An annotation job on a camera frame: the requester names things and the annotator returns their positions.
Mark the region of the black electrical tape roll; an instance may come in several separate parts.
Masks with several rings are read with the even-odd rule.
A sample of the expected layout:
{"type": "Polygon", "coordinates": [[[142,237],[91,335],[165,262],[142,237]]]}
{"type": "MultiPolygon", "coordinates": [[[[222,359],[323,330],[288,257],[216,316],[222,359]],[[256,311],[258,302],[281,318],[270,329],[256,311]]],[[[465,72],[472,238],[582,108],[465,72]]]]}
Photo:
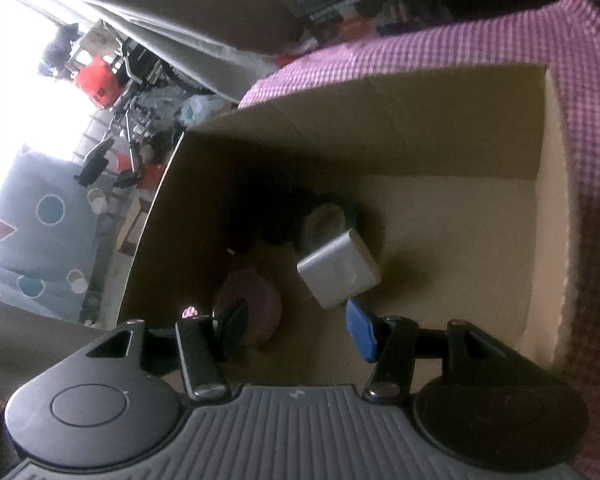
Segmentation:
{"type": "Polygon", "coordinates": [[[309,255],[358,224],[358,208],[346,202],[328,200],[315,206],[304,218],[299,252],[309,255]]]}

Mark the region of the blue patterned cushion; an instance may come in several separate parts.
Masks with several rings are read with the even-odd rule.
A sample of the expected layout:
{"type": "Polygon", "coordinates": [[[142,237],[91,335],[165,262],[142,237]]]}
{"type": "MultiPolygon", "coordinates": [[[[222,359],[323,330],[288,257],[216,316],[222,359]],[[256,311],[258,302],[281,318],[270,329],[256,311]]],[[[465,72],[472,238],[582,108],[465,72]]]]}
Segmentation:
{"type": "Polygon", "coordinates": [[[0,192],[0,301],[79,321],[114,179],[84,188],[79,165],[37,152],[14,160],[0,192]]]}

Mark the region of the large brown cardboard box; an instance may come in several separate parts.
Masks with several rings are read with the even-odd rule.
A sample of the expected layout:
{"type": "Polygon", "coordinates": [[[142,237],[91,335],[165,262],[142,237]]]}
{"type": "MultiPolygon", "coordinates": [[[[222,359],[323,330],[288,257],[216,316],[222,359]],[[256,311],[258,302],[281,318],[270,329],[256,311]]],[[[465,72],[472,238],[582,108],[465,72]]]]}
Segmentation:
{"type": "Polygon", "coordinates": [[[278,289],[282,322],[230,379],[363,385],[343,310],[297,271],[304,218],[336,200],[358,208],[380,266],[365,307],[426,328],[461,318],[558,372],[571,221],[562,170],[542,162],[547,104],[539,67],[522,64],[370,76],[208,122],[166,170],[120,318],[170,326],[253,269],[278,289]]]}

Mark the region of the grey curtain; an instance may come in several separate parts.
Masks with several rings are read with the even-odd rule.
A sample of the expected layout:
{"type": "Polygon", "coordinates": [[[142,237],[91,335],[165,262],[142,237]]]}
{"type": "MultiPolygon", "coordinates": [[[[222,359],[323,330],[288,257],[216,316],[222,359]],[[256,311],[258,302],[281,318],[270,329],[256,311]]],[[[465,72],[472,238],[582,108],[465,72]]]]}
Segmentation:
{"type": "Polygon", "coordinates": [[[239,102],[304,26],[279,0],[82,0],[205,87],[239,102]]]}

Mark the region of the white power adapter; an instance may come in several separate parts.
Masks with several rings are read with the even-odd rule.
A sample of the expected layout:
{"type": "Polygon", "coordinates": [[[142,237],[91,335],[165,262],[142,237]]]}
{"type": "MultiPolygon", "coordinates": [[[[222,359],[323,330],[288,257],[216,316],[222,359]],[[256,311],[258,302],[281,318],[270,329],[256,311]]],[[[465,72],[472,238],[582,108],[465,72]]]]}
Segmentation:
{"type": "Polygon", "coordinates": [[[313,298],[325,310],[381,282],[379,266],[355,229],[341,233],[297,264],[313,298]]]}

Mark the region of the pink plastic bowl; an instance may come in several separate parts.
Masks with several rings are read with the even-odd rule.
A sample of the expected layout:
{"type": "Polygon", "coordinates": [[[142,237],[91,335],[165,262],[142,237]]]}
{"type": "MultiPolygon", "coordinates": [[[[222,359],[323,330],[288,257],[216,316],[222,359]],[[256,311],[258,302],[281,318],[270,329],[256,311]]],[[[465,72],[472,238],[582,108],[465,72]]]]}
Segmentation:
{"type": "Polygon", "coordinates": [[[236,271],[228,276],[215,296],[213,316],[220,316],[235,301],[247,307],[247,324],[242,343],[260,347],[274,335],[282,318],[283,306],[276,286],[253,269],[236,271]]]}

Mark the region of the folded wheelchair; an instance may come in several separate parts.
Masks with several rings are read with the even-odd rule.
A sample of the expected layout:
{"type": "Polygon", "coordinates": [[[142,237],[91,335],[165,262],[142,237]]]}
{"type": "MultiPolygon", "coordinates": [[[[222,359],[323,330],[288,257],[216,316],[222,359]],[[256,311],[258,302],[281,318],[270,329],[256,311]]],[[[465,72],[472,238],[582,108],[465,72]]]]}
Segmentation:
{"type": "Polygon", "coordinates": [[[76,83],[109,114],[98,141],[74,176],[87,188],[113,162],[115,188],[146,188],[158,178],[184,133],[185,102],[206,90],[154,52],[121,40],[111,61],[100,56],[76,73],[76,83]]]}

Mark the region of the pink checkered tablecloth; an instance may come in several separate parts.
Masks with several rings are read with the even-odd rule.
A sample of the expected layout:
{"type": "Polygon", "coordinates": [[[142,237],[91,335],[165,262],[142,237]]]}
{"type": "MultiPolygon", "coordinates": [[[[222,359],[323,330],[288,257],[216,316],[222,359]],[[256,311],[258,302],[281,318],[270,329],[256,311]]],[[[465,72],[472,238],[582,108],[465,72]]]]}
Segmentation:
{"type": "Polygon", "coordinates": [[[600,479],[600,6],[559,0],[501,18],[326,48],[255,82],[240,106],[370,76],[522,64],[539,67],[547,85],[542,162],[562,170],[571,221],[560,316],[565,341],[556,356],[590,413],[573,467],[600,479]]]}

